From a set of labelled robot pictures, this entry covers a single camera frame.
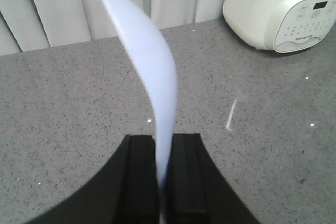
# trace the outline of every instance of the control panel buttons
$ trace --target control panel buttons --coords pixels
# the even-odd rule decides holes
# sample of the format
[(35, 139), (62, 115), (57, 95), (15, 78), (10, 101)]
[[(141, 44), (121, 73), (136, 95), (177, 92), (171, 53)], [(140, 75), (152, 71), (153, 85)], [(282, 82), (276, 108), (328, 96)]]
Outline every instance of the control panel buttons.
[(304, 13), (300, 13), (298, 16), (296, 16), (296, 20), (301, 20), (304, 18)]
[(317, 18), (320, 15), (320, 10), (316, 10), (315, 12), (313, 12), (313, 14), (311, 15), (312, 18)]
[(308, 9), (309, 5), (308, 4), (304, 4), (301, 6), (301, 11), (305, 12)]

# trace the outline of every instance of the kitchen counter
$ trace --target kitchen counter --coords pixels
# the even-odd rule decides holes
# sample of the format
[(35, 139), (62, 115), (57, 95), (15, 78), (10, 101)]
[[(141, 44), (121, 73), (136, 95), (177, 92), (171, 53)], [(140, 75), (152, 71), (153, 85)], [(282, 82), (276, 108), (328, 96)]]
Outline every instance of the kitchen counter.
[[(246, 45), (222, 19), (162, 33), (179, 76), (175, 132), (201, 134), (261, 223), (334, 223), (336, 27), (291, 54)], [(118, 38), (1, 56), (0, 80), (0, 223), (71, 195), (125, 134), (154, 134)]]

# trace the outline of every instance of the white rice cooker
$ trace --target white rice cooker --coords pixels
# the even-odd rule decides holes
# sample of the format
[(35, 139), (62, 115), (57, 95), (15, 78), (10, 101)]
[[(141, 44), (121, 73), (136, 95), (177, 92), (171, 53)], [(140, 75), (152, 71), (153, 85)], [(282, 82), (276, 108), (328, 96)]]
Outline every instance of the white rice cooker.
[(327, 35), (336, 20), (336, 0), (225, 0), (223, 14), (249, 45), (293, 52)]

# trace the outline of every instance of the black plastic part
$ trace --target black plastic part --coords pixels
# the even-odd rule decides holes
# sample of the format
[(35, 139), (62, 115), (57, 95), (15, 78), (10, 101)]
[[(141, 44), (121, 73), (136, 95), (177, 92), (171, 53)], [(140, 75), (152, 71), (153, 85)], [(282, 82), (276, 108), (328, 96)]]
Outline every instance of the black plastic part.
[(155, 143), (151, 136), (132, 136), (123, 197), (124, 223), (159, 221)]
[(126, 135), (114, 155), (91, 180), (28, 224), (159, 223), (154, 149), (151, 136)]
[[(206, 212), (199, 207), (204, 206), (200, 186)], [(167, 220), (171, 224), (260, 224), (220, 174), (197, 133), (174, 134), (167, 189)]]
[(173, 137), (167, 175), (167, 221), (209, 223), (194, 135), (191, 134)]

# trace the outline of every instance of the gray speckled countertop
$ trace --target gray speckled countertop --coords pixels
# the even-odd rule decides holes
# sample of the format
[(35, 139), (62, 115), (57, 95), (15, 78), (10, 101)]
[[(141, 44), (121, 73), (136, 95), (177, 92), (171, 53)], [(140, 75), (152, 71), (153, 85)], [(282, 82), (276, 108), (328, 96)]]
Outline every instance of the gray speckled countertop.
[[(335, 223), (336, 27), (289, 55), (249, 47), (222, 19), (163, 34), (179, 75), (175, 131), (201, 133), (262, 223)], [(68, 197), (125, 134), (154, 134), (117, 38), (2, 56), (0, 80), (0, 223)]]

